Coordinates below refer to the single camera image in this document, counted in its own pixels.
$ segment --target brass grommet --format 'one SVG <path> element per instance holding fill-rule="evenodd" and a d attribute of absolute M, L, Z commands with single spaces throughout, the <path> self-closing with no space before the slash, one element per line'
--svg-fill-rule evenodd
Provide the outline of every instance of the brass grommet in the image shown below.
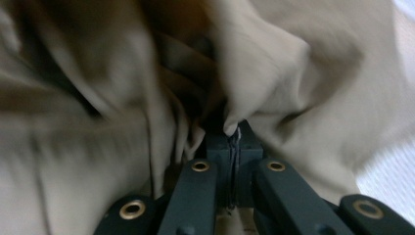
<path fill-rule="evenodd" d="M 192 170 L 197 172 L 207 171 L 210 168 L 209 164 L 206 162 L 198 161 L 192 164 Z"/>
<path fill-rule="evenodd" d="M 119 210 L 119 216 L 123 219 L 134 219 L 141 216 L 146 210 L 146 205 L 141 200 L 131 201 Z"/>
<path fill-rule="evenodd" d="M 284 171 L 285 170 L 285 165 L 279 162 L 270 162 L 268 163 L 267 167 L 273 171 Z"/>
<path fill-rule="evenodd" d="M 370 208 L 372 211 L 368 211 L 364 209 L 362 206 Z M 384 217 L 384 213 L 382 210 L 367 200 L 357 200 L 353 203 L 353 207 L 355 210 L 357 210 L 359 213 L 365 215 L 366 217 L 374 218 L 374 219 L 380 219 Z"/>

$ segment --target cloth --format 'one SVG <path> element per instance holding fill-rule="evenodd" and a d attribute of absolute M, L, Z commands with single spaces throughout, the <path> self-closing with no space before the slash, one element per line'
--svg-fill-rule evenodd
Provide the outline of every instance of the cloth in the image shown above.
<path fill-rule="evenodd" d="M 395 1 L 394 14 L 397 49 L 410 85 L 405 94 L 408 103 L 405 105 L 404 113 L 399 116 L 408 118 L 414 117 L 415 114 L 415 106 L 410 104 L 415 100 L 415 20 L 406 14 L 410 8 L 402 9 L 398 2 L 406 3 L 409 7 L 411 1 Z M 361 172 L 357 173 L 356 178 L 362 194 L 385 203 L 415 226 L 415 130 L 411 124 L 413 121 L 414 118 L 399 121 L 406 125 L 402 129 L 410 134 L 405 139 L 378 150 L 370 163 L 365 164 Z"/>
<path fill-rule="evenodd" d="M 213 119 L 334 203 L 405 134 L 387 0 L 0 3 L 4 234 L 92 234 L 170 188 Z"/>

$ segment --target beige fabric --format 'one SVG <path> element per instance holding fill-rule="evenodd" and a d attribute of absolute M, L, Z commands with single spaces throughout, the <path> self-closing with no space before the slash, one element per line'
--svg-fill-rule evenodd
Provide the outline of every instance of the beige fabric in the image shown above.
<path fill-rule="evenodd" d="M 333 202 L 399 133 L 386 0 L 0 3 L 4 234 L 92 234 L 117 198 L 160 196 L 216 111 Z"/>
<path fill-rule="evenodd" d="M 411 3 L 415 7 L 415 2 L 396 0 L 394 3 L 397 49 L 409 83 L 405 89 L 407 104 L 402 105 L 404 109 L 399 114 L 402 120 L 393 125 L 401 138 L 394 138 L 394 143 L 378 150 L 356 178 L 363 194 L 385 203 L 415 226 L 415 118 L 408 120 L 415 115 L 415 106 L 411 105 L 415 100 L 415 19 L 406 15 L 412 9 Z"/>

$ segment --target metal bar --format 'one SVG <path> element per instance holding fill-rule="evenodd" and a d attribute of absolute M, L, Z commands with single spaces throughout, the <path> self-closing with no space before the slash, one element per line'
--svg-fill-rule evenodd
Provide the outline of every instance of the metal bar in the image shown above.
<path fill-rule="evenodd" d="M 232 172 L 228 138 L 223 132 L 208 132 L 206 135 L 207 159 L 217 164 L 217 205 L 219 207 L 229 206 L 229 189 L 231 181 L 229 174 Z"/>
<path fill-rule="evenodd" d="M 260 235 L 283 234 L 281 229 L 278 227 L 278 224 L 276 224 L 272 218 L 259 210 L 254 211 L 254 222 L 256 230 Z"/>
<path fill-rule="evenodd" d="M 283 234 L 353 234 L 330 207 L 286 162 L 265 159 L 258 165 L 255 183 Z"/>
<path fill-rule="evenodd" d="M 215 163 L 189 161 L 180 174 L 158 234 L 213 234 L 216 180 Z"/>
<path fill-rule="evenodd" d="M 155 213 L 152 199 L 144 196 L 124 197 L 110 207 L 94 235 L 146 235 Z"/>
<path fill-rule="evenodd" d="M 239 208 L 252 208 L 253 171 L 263 158 L 263 149 L 247 121 L 239 124 L 241 129 L 240 160 L 236 171 L 236 202 Z"/>
<path fill-rule="evenodd" d="M 408 221 L 385 204 L 367 196 L 342 198 L 339 215 L 356 234 L 415 234 L 415 228 Z"/>

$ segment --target hole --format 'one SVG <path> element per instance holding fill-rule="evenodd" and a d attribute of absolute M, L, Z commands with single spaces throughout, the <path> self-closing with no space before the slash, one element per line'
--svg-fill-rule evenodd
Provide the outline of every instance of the hole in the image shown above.
<path fill-rule="evenodd" d="M 146 210 L 146 205 L 140 200 L 131 201 L 119 210 L 119 216 L 123 219 L 134 219 L 141 216 Z"/>
<path fill-rule="evenodd" d="M 127 213 L 136 213 L 136 212 L 140 211 L 140 207 L 137 206 L 137 205 L 132 205 L 132 206 L 129 206 L 128 208 L 126 208 L 125 211 Z"/>
<path fill-rule="evenodd" d="M 285 170 L 285 165 L 278 162 L 271 162 L 268 164 L 268 168 L 274 171 L 283 171 Z"/>
<path fill-rule="evenodd" d="M 326 224 L 316 224 L 315 230 L 321 235 L 336 235 L 336 230 Z"/>
<path fill-rule="evenodd" d="M 192 165 L 192 169 L 197 172 L 207 171 L 209 168 L 208 163 L 196 162 Z"/>
<path fill-rule="evenodd" d="M 357 200 L 353 203 L 354 209 L 366 217 L 380 219 L 384 217 L 382 210 L 368 200 Z"/>

